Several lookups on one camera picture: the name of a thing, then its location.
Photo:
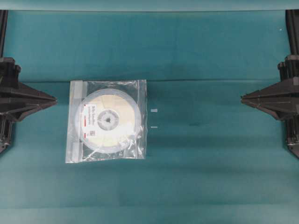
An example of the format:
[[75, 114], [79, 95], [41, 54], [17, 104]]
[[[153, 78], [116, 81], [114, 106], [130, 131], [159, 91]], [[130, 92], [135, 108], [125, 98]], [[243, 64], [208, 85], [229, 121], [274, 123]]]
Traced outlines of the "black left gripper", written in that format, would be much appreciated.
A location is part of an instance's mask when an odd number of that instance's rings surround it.
[[18, 81], [21, 67], [11, 57], [0, 59], [0, 121], [20, 122], [57, 104], [57, 99]]

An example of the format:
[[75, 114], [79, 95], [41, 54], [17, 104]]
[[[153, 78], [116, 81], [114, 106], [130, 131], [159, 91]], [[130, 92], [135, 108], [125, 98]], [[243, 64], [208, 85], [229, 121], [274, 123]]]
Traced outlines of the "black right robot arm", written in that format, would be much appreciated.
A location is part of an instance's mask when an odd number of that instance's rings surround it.
[[299, 56], [278, 64], [280, 81], [241, 97], [241, 102], [283, 121], [288, 150], [299, 156]]

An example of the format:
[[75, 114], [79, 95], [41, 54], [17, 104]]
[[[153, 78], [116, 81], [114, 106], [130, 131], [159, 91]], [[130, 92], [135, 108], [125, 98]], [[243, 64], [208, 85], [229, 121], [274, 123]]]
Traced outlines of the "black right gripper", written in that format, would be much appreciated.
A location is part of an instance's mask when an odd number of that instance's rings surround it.
[[[240, 102], [282, 121], [299, 114], [299, 56], [288, 55], [278, 64], [278, 70], [280, 82], [246, 93]], [[268, 109], [247, 102], [254, 99], [274, 105]]]

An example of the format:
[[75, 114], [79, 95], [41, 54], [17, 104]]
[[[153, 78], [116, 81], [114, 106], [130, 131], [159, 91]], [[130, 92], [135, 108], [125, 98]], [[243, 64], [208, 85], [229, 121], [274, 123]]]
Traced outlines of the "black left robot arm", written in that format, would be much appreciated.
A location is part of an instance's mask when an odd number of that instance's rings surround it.
[[57, 104], [57, 99], [33, 89], [18, 76], [21, 67], [12, 57], [0, 59], [0, 151], [11, 145], [13, 124], [27, 116]]

